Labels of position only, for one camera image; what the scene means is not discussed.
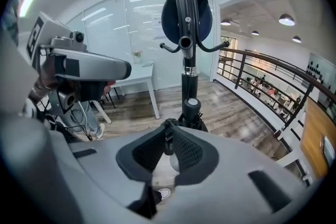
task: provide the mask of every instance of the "chair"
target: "chair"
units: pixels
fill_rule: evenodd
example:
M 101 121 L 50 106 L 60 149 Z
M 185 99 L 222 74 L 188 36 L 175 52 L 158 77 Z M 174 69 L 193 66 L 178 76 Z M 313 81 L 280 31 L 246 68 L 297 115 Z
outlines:
M 116 92 L 115 94 L 117 95 L 118 99 L 120 99 L 120 97 L 119 97 L 119 95 L 118 95 L 118 93 L 117 93 L 117 90 L 116 90 L 115 88 L 113 88 L 113 89 L 114 89 L 114 91 Z M 110 92 L 108 92 L 107 95 L 109 96 L 109 98 L 110 98 L 110 100 L 111 100 L 111 103 L 112 103 L 113 107 L 115 108 L 116 106 L 114 105 L 114 102 L 113 102 L 113 100 L 112 100 L 112 97 L 111 97 L 111 95 L 110 95 Z

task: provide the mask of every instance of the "sneaker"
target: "sneaker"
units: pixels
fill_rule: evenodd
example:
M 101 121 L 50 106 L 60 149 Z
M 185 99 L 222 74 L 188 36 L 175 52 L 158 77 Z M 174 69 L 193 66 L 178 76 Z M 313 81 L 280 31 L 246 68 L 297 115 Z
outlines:
M 100 132 L 99 135 L 97 135 L 97 138 L 102 138 L 102 137 L 103 137 L 103 134 L 104 134 L 104 131 L 105 131 L 105 124 L 100 123 L 100 124 L 99 124 L 99 127 L 100 127 L 101 132 Z
M 159 189 L 158 192 L 161 193 L 162 200 L 168 198 L 168 196 L 170 195 L 170 189 L 168 189 L 168 188 Z

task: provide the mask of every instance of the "black metal railing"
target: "black metal railing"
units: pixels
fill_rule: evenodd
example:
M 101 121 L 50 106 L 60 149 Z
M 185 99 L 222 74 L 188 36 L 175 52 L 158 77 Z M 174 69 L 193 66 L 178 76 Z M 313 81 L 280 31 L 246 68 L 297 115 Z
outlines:
M 223 77 L 225 77 L 223 74 L 227 73 L 232 75 L 233 79 L 231 79 L 231 81 L 233 81 L 235 83 L 235 89 L 237 89 L 238 87 L 241 87 L 242 89 L 248 91 L 249 93 L 251 93 L 254 97 L 260 99 L 260 95 L 261 93 L 263 93 L 264 95 L 266 95 L 269 99 L 265 100 L 265 103 L 269 104 L 269 108 L 273 111 L 273 113 L 275 113 L 285 124 L 285 128 L 287 128 L 290 123 L 295 119 L 295 117 L 298 115 L 299 111 L 303 108 L 307 97 L 309 96 L 310 92 L 312 91 L 312 89 L 314 87 L 318 88 L 322 93 L 324 93 L 327 98 L 329 98 L 330 102 L 332 104 L 336 103 L 336 95 L 334 95 L 329 89 L 327 89 L 324 85 L 322 85 L 321 83 L 319 83 L 316 79 L 314 79 L 312 76 L 310 76 L 309 74 L 306 74 L 306 72 L 290 63 L 287 63 L 285 61 L 282 61 L 280 59 L 277 59 L 275 57 L 270 57 L 270 56 L 266 56 L 263 54 L 256 54 L 252 51 L 242 51 L 242 50 L 234 50 L 234 49 L 222 49 L 222 50 L 226 50 L 228 52 L 232 52 L 232 53 L 236 53 L 236 54 L 240 54 L 242 55 L 242 59 L 241 60 L 237 60 L 234 58 L 227 58 L 227 57 L 219 57 L 219 62 L 217 65 L 217 69 L 221 70 L 221 72 L 217 73 Z M 284 79 L 283 77 L 278 76 L 275 73 L 272 73 L 269 70 L 266 70 L 264 68 L 261 68 L 259 66 L 255 66 L 251 63 L 247 63 L 246 59 L 250 59 L 253 58 L 256 61 L 260 61 L 263 63 L 263 65 L 267 66 L 267 67 L 274 67 L 274 70 L 284 70 L 284 72 L 286 72 L 287 74 L 292 74 L 293 75 L 293 80 L 297 80 L 298 82 L 300 82 L 301 84 L 303 84 L 301 81 L 304 81 L 306 83 L 305 88 L 306 90 L 303 90 L 299 87 L 297 87 L 296 85 L 294 85 L 293 83 L 291 83 L 290 81 Z M 230 65 L 227 64 L 226 62 L 230 61 L 233 63 L 233 61 L 240 63 L 240 67 L 234 66 L 234 65 Z M 230 71 L 224 70 L 225 66 L 230 66 Z M 247 70 L 244 70 L 244 66 L 250 66 L 253 68 L 256 68 L 258 70 L 261 70 L 265 73 L 268 73 L 272 76 L 274 76 L 275 78 L 285 82 L 287 85 L 290 85 L 291 87 L 293 87 L 294 89 L 296 89 L 298 92 L 300 92 L 301 94 L 303 94 L 303 97 L 301 98 L 301 100 L 298 99 L 294 99 L 290 96 L 290 94 L 286 93 L 285 91 L 282 91 L 280 89 L 278 89 L 277 87 L 275 87 L 272 83 L 257 77 L 254 74 L 251 74 L 250 72 L 248 72 Z M 232 68 L 234 68 L 235 70 L 238 70 L 238 74 L 237 73 L 233 73 Z M 266 86 L 266 88 L 268 89 L 268 91 L 264 90 L 264 87 L 259 88 L 258 85 L 256 85 L 255 83 L 252 83 L 251 80 L 248 79 L 244 79 L 242 78 L 243 73 L 248 74 L 249 76 L 251 76 L 252 78 L 255 79 L 255 81 L 259 81 L 259 82 L 263 82 L 263 84 Z M 279 99 L 279 97 L 276 94 L 270 94 L 270 90 L 273 90 L 272 92 L 277 92 L 280 93 L 280 98 L 282 98 L 282 100 Z M 289 104 L 292 104 L 291 108 L 288 107 L 285 101 L 283 100 L 289 100 Z
M 281 60 L 279 58 L 276 58 L 276 57 L 273 57 L 271 55 L 262 54 L 261 52 L 255 52 L 255 51 L 251 51 L 251 50 L 246 50 L 246 51 L 252 52 L 252 53 L 257 54 L 257 55 L 263 55 L 263 56 L 267 56 L 267 57 L 276 59 L 276 60 L 278 60 L 278 61 L 280 61 L 282 63 L 285 63 L 287 65 L 290 65 L 290 66 L 296 68 L 297 70 L 301 70 L 301 71 L 305 72 L 303 69 L 301 69 L 301 68 L 299 68 L 299 67 L 297 67 L 297 66 L 295 66 L 295 65 L 293 65 L 293 64 L 291 64 L 289 62 L 283 61 L 283 60 Z M 282 68 L 281 66 L 278 66 L 278 65 L 273 64 L 273 63 L 268 63 L 268 62 L 263 61 L 260 58 L 256 58 L 256 57 L 248 56 L 248 57 L 246 57 L 246 59 L 249 59 L 249 60 L 251 60 L 253 62 L 257 62 L 260 65 L 267 66 L 267 67 L 272 68 L 274 70 L 278 70 L 278 72 L 281 72 L 281 73 L 289 76 L 292 80 L 296 80 L 297 82 L 299 82 L 300 84 L 302 84 L 305 88 L 308 88 L 309 83 L 306 80 L 302 79 L 301 77 L 296 76 L 295 73 L 293 73 L 291 71 L 288 71 L 285 68 Z

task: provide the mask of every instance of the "wooden floor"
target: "wooden floor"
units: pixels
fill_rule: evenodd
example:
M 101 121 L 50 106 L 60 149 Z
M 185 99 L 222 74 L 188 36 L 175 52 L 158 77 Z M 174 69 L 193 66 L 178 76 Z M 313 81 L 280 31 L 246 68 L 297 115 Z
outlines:
M 209 132 L 230 137 L 251 144 L 268 157 L 278 160 L 288 154 L 273 131 L 243 101 L 217 82 L 200 79 L 198 99 L 202 103 L 202 119 Z M 148 92 L 112 97 L 116 108 L 105 101 L 104 109 L 112 123 L 107 124 L 97 113 L 100 122 L 105 123 L 104 138 L 127 135 L 144 129 L 160 126 L 167 118 L 178 118 L 182 112 L 181 87 L 155 92 L 160 119 L 154 116 Z M 295 164 L 287 167 L 300 177 Z

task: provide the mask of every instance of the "window blinds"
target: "window blinds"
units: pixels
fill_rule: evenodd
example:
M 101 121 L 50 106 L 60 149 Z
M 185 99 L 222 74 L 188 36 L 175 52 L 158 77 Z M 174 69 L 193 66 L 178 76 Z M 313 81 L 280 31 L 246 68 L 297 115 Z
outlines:
M 213 0 L 208 0 L 214 16 Z M 157 88 L 181 85 L 183 55 L 171 54 L 159 47 L 161 42 L 172 48 L 163 31 L 154 27 L 154 19 L 161 18 L 165 0 L 105 0 L 84 10 L 67 23 L 73 30 L 85 33 L 85 43 L 90 52 L 119 58 L 134 63 L 132 52 L 142 50 L 142 62 L 153 61 L 153 80 Z M 209 36 L 203 44 L 214 46 L 214 19 Z M 197 66 L 210 77 L 212 54 L 196 50 Z M 126 92 L 145 90 L 142 86 L 126 87 Z
M 105 0 L 84 10 L 90 52 L 132 62 L 123 0 Z
M 165 36 L 156 38 L 153 29 L 153 19 L 161 18 L 164 3 L 165 0 L 125 0 L 132 50 L 142 50 L 142 60 L 154 62 L 153 77 L 159 89 L 181 85 L 183 60 L 181 52 L 171 54 L 159 47 L 161 42 L 172 48 L 177 46 Z

